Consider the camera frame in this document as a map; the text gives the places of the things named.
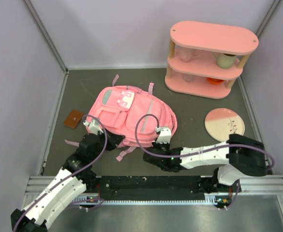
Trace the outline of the pink student backpack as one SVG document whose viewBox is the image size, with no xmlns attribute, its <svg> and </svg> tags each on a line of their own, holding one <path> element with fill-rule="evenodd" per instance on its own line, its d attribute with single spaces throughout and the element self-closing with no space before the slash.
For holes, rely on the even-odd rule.
<svg viewBox="0 0 283 232">
<path fill-rule="evenodd" d="M 150 83 L 144 91 L 133 86 L 117 86 L 113 84 L 104 88 L 82 122 L 96 120 L 101 128 L 125 139 L 119 147 L 127 147 L 120 152 L 117 160 L 121 161 L 126 154 L 137 147 L 151 147 L 158 134 L 157 127 L 169 127 L 172 136 L 178 122 L 175 113 L 162 100 L 152 94 L 154 84 Z"/>
</svg>

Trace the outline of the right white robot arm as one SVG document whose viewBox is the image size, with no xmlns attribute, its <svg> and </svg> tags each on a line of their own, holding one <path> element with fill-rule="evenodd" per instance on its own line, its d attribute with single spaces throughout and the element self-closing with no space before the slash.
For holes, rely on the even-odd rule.
<svg viewBox="0 0 283 232">
<path fill-rule="evenodd" d="M 264 145 L 239 134 L 229 135 L 225 142 L 197 148 L 170 148 L 169 144 L 154 142 L 145 149 L 143 160 L 173 173 L 216 165 L 212 177 L 198 180 L 206 193 L 228 191 L 243 177 L 263 177 L 268 173 Z"/>
</svg>

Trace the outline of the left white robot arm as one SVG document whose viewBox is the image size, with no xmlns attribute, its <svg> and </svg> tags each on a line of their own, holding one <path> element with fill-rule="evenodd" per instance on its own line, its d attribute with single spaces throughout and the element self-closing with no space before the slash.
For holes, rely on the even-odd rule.
<svg viewBox="0 0 283 232">
<path fill-rule="evenodd" d="M 58 174 L 42 193 L 29 205 L 11 214 L 14 232 L 45 232 L 57 216 L 80 194 L 96 188 L 96 174 L 91 170 L 105 151 L 117 148 L 123 135 L 88 133 L 77 142 L 66 141 L 76 146 L 76 151 L 67 158 Z"/>
</svg>

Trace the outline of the brown leather card wallet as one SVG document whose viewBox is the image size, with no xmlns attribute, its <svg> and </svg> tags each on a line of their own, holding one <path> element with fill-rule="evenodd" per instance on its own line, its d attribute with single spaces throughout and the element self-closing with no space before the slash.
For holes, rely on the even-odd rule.
<svg viewBox="0 0 283 232">
<path fill-rule="evenodd" d="M 75 129 L 80 120 L 82 119 L 82 116 L 82 112 L 78 110 L 72 110 L 64 120 L 63 124 L 71 129 Z"/>
</svg>

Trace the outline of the pink white floral plate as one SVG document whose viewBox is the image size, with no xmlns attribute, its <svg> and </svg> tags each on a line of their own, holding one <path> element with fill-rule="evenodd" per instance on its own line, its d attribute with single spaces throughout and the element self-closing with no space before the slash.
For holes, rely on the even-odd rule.
<svg viewBox="0 0 283 232">
<path fill-rule="evenodd" d="M 208 134 L 220 142 L 228 140 L 230 134 L 244 135 L 245 133 L 243 119 L 234 111 L 226 108 L 211 110 L 206 115 L 204 123 Z"/>
</svg>

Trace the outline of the clear glass on shelf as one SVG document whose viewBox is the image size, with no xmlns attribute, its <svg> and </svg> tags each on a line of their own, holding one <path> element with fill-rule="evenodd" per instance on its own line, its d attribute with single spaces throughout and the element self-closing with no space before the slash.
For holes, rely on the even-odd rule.
<svg viewBox="0 0 283 232">
<path fill-rule="evenodd" d="M 185 81 L 185 82 L 192 82 L 193 80 L 194 80 L 194 75 L 192 75 L 192 74 L 184 74 L 183 75 L 183 80 Z"/>
</svg>

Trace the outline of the orange bowl on shelf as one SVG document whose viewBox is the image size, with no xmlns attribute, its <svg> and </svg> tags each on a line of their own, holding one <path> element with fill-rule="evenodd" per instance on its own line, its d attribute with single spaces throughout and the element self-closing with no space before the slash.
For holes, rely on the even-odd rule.
<svg viewBox="0 0 283 232">
<path fill-rule="evenodd" d="M 209 77 L 207 77 L 207 81 L 213 85 L 220 85 L 224 83 L 224 80 L 216 79 L 216 78 L 209 78 Z"/>
</svg>

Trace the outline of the pink cup on shelf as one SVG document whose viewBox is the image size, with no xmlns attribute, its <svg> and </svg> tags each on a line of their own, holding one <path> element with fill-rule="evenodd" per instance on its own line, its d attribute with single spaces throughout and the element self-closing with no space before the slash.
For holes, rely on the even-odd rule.
<svg viewBox="0 0 283 232">
<path fill-rule="evenodd" d="M 181 47 L 179 49 L 179 59 L 182 62 L 189 62 L 194 57 L 195 50 L 191 48 Z"/>
</svg>

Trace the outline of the pink three-tier shelf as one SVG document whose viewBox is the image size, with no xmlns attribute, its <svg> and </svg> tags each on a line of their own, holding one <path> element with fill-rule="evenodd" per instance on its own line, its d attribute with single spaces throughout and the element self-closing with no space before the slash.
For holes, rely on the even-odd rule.
<svg viewBox="0 0 283 232">
<path fill-rule="evenodd" d="M 170 29 L 166 86 L 174 92 L 223 99 L 231 92 L 258 45 L 258 37 L 246 28 L 197 21 L 178 22 Z M 191 61 L 179 59 L 181 47 L 195 50 Z M 222 69 L 217 66 L 212 52 L 233 54 L 237 59 L 231 68 Z M 185 82 L 185 73 L 194 75 L 194 80 Z M 207 77 L 224 80 L 224 83 L 213 85 Z"/>
</svg>

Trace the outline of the green mug on shelf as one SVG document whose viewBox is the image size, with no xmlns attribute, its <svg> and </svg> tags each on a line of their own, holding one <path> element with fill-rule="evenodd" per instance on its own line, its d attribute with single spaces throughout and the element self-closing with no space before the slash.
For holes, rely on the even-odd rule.
<svg viewBox="0 0 283 232">
<path fill-rule="evenodd" d="M 233 54 L 212 52 L 212 55 L 216 60 L 217 66 L 222 69 L 231 68 L 237 59 L 237 56 Z"/>
</svg>

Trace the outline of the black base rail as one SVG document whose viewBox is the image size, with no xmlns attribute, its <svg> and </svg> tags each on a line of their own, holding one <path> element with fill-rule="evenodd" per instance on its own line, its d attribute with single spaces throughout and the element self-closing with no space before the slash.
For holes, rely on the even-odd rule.
<svg viewBox="0 0 283 232">
<path fill-rule="evenodd" d="M 97 193 L 107 201 L 203 200 L 205 193 L 235 193 L 237 185 L 215 183 L 214 177 L 201 176 L 102 176 L 86 193 Z"/>
</svg>

